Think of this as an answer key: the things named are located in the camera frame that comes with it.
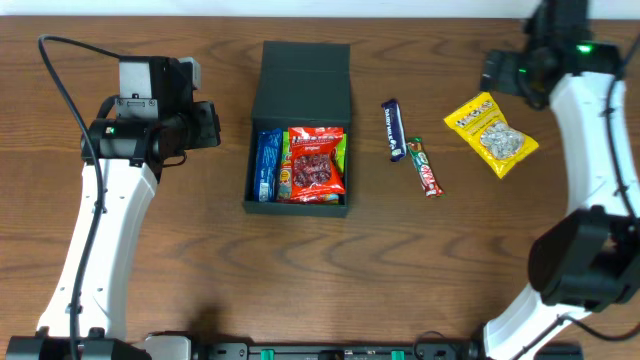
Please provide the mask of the blue cookie packet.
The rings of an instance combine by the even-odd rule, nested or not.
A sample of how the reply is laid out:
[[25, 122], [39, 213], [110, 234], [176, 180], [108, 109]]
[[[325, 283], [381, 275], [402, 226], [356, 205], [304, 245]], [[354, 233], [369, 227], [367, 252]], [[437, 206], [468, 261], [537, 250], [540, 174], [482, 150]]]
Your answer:
[[279, 128], [258, 133], [253, 186], [253, 195], [257, 202], [272, 202], [275, 199], [282, 141], [283, 131]]

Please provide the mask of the yellow sunflower seed bag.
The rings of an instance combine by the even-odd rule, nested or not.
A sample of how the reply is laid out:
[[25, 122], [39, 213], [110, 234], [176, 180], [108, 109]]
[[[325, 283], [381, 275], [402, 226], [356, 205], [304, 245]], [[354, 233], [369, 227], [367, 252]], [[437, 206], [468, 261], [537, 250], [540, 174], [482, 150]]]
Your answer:
[[529, 135], [512, 128], [489, 92], [481, 92], [444, 118], [491, 167], [499, 179], [539, 144]]

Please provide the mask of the Haribo gummy bag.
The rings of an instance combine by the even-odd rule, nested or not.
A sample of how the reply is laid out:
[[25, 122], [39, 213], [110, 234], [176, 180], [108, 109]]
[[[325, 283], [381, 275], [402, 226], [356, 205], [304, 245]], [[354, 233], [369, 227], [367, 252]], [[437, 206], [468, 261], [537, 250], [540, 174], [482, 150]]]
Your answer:
[[[345, 160], [346, 160], [346, 145], [347, 135], [344, 131], [344, 138], [332, 153], [334, 163], [340, 173], [340, 176], [344, 181], [345, 172]], [[320, 197], [311, 197], [307, 202], [295, 202], [290, 200], [292, 190], [292, 163], [291, 163], [291, 151], [289, 145], [289, 129], [284, 132], [283, 146], [282, 146], [282, 158], [278, 175], [278, 189], [276, 193], [276, 201], [282, 203], [297, 203], [297, 204], [338, 204], [342, 195], [330, 194]]]

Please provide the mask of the dark green gift box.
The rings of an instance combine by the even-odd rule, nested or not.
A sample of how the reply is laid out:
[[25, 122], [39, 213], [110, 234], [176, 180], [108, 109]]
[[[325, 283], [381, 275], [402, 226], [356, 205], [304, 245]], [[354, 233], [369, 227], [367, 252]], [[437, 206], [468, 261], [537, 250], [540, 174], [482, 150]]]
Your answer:
[[258, 202], [253, 195], [257, 138], [290, 127], [340, 127], [351, 133], [350, 46], [266, 41], [251, 111], [243, 207], [247, 213], [344, 218], [349, 195], [336, 204]]

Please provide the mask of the red dried fruit bag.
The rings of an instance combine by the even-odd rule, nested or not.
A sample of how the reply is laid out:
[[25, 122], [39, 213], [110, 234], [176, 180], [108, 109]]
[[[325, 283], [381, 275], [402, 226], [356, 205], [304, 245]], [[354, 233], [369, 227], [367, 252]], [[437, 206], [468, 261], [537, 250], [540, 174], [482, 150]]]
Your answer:
[[291, 201], [307, 202], [311, 197], [345, 194], [345, 185], [332, 158], [343, 138], [344, 130], [340, 127], [289, 128]]

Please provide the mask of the purple Dairy Milk bar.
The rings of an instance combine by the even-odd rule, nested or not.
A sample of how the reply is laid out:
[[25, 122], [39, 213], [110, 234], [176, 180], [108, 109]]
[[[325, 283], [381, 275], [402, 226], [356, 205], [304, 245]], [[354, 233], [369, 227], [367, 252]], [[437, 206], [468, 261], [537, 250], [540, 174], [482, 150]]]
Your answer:
[[403, 159], [407, 153], [399, 103], [396, 99], [390, 99], [384, 102], [381, 107], [384, 110], [390, 161], [398, 162]]

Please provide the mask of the red KitKat bar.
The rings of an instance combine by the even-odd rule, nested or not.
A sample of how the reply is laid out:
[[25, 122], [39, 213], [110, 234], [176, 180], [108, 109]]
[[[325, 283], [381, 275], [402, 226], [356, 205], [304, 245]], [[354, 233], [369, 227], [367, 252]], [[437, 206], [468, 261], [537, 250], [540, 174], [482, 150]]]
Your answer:
[[419, 175], [425, 196], [427, 198], [444, 196], [445, 192], [435, 178], [429, 159], [424, 150], [422, 139], [420, 137], [409, 138], [407, 140], [407, 147], [409, 154], [411, 155], [414, 168]]

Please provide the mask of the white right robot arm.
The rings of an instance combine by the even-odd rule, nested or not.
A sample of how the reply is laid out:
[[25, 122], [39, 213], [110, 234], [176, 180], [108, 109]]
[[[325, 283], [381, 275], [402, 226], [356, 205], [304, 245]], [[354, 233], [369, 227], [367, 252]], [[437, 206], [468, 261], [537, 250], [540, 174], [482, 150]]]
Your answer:
[[533, 244], [524, 290], [487, 322], [476, 359], [531, 359], [639, 288], [639, 178], [626, 128], [630, 56], [595, 42], [585, 0], [542, 0], [519, 52], [494, 50], [481, 86], [550, 109], [568, 180], [565, 217]]

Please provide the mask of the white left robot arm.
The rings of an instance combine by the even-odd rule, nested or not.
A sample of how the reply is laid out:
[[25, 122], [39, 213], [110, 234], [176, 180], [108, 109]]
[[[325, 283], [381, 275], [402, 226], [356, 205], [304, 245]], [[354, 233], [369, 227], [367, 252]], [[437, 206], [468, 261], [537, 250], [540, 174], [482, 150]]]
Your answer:
[[119, 92], [81, 141], [82, 200], [62, 274], [32, 336], [9, 359], [148, 359], [126, 341], [128, 279], [140, 228], [170, 158], [220, 143], [210, 101], [195, 101], [191, 58], [123, 56]]

